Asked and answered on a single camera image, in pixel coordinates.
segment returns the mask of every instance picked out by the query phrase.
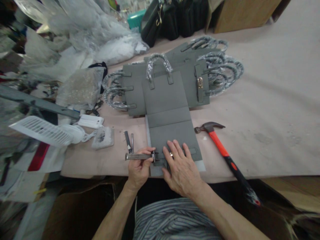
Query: hammer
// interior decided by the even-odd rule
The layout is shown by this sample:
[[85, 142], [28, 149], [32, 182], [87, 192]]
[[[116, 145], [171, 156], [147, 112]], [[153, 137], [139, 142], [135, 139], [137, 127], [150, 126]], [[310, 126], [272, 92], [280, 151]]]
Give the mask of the hammer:
[[194, 131], [196, 133], [200, 133], [201, 131], [206, 131], [209, 134], [209, 136], [212, 138], [212, 140], [216, 144], [217, 148], [219, 149], [219, 151], [220, 151], [221, 155], [223, 156], [224, 160], [226, 161], [228, 167], [232, 171], [233, 175], [240, 182], [240, 184], [241, 184], [241, 186], [242, 186], [242, 188], [243, 188], [243, 190], [244, 190], [244, 192], [246, 194], [246, 199], [248, 200], [248, 202], [252, 203], [255, 206], [260, 207], [261, 206], [261, 202], [260, 202], [257, 194], [252, 189], [252, 187], [250, 186], [248, 181], [245, 179], [245, 177], [242, 175], [242, 173], [240, 172], [239, 168], [234, 163], [234, 161], [230, 157], [229, 153], [227, 152], [227, 150], [224, 148], [224, 146], [220, 142], [217, 134], [214, 131], [214, 127], [225, 128], [225, 126], [223, 126], [223, 125], [221, 125], [219, 123], [207, 122], [207, 123], [203, 124], [201, 127], [194, 128]]

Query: gold buckle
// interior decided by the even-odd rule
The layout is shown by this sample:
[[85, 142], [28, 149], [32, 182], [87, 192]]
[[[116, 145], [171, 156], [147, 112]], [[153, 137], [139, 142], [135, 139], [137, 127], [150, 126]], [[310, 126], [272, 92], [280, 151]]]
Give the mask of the gold buckle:
[[162, 10], [162, 3], [160, 5], [160, 10], [158, 11], [159, 19], [156, 20], [156, 26], [158, 27], [160, 24], [162, 24], [162, 19], [161, 19], [161, 10]]
[[202, 77], [199, 77], [197, 79], [197, 84], [198, 84], [198, 88], [203, 88], [203, 80], [202, 80]]

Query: striped shirt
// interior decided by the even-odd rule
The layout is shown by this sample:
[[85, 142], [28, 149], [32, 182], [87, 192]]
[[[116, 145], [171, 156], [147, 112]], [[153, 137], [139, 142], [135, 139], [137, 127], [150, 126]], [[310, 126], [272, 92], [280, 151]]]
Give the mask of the striped shirt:
[[152, 203], [136, 213], [134, 240], [222, 239], [210, 219], [188, 198]]

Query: blue plastic container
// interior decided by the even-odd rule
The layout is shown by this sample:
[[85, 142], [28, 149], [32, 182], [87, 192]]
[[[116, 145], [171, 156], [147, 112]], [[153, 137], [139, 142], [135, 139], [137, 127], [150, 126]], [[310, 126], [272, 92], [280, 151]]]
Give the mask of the blue plastic container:
[[139, 27], [139, 32], [141, 32], [141, 21], [145, 12], [146, 9], [128, 15], [127, 21], [129, 23], [130, 29]]

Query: person's left hand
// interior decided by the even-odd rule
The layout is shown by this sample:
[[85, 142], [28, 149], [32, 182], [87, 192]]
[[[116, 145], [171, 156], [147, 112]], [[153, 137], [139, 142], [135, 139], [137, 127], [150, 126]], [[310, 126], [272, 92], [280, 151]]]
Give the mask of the person's left hand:
[[[154, 147], [145, 147], [136, 152], [136, 154], [151, 154], [155, 149]], [[149, 177], [149, 168], [152, 161], [152, 158], [146, 160], [130, 160], [127, 183], [131, 190], [138, 191], [145, 184]]]

